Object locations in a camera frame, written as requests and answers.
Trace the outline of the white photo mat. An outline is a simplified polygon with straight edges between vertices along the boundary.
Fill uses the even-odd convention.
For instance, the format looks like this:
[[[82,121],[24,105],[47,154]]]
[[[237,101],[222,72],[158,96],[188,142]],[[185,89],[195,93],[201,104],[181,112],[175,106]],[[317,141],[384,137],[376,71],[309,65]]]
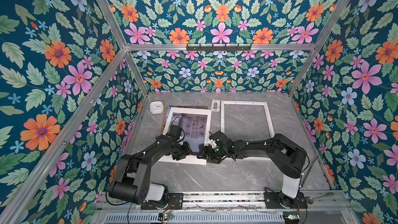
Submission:
[[[161,134],[165,134],[170,125],[182,128],[180,144],[187,142],[193,154],[182,160],[173,160],[171,155],[163,156],[161,162],[205,165],[207,162],[198,159],[200,151],[208,146],[211,122],[211,111],[206,106],[169,106],[163,116]]]

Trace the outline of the white picture frame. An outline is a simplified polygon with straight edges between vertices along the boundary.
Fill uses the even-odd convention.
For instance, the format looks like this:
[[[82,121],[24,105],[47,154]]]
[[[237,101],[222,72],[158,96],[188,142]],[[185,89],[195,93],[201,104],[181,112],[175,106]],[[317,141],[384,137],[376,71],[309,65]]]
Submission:
[[[267,102],[221,101],[221,131],[228,138],[260,141],[275,136]]]

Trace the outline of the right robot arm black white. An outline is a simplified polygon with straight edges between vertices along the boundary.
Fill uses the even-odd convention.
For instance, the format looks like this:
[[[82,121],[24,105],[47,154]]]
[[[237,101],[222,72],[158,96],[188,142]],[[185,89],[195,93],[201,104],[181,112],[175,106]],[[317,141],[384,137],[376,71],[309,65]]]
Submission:
[[[301,178],[309,156],[304,148],[282,134],[260,141],[229,139],[218,131],[209,137],[209,145],[204,146],[198,159],[220,164],[224,159],[270,158],[283,173],[282,198],[296,199],[301,188]]]

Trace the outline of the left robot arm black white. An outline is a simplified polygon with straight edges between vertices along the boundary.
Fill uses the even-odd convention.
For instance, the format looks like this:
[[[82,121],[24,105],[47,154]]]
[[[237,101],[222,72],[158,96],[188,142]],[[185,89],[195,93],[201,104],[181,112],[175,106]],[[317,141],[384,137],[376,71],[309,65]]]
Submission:
[[[121,157],[108,189],[109,197],[137,205],[146,201],[166,204],[168,189],[150,181],[152,166],[165,155],[181,160],[191,154],[188,142],[179,141],[173,134],[158,136],[143,151]]]

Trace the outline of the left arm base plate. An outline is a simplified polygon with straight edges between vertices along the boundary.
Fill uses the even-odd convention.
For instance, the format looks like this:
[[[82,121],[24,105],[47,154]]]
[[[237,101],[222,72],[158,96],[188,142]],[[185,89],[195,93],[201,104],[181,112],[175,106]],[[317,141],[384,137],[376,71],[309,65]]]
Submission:
[[[183,193],[169,193],[164,194],[159,201],[146,200],[141,204],[142,210],[162,210],[166,209],[182,209],[183,204]]]

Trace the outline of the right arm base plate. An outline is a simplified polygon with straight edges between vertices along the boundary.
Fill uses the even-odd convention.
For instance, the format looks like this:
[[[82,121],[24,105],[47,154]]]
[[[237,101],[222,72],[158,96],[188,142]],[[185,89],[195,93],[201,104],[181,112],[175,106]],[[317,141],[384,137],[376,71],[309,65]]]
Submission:
[[[287,196],[282,196],[279,193],[274,192],[265,192],[264,193],[264,202],[268,209],[277,209],[277,208],[285,208],[285,209],[306,209],[308,208],[305,196],[299,192],[295,199],[291,199]]]

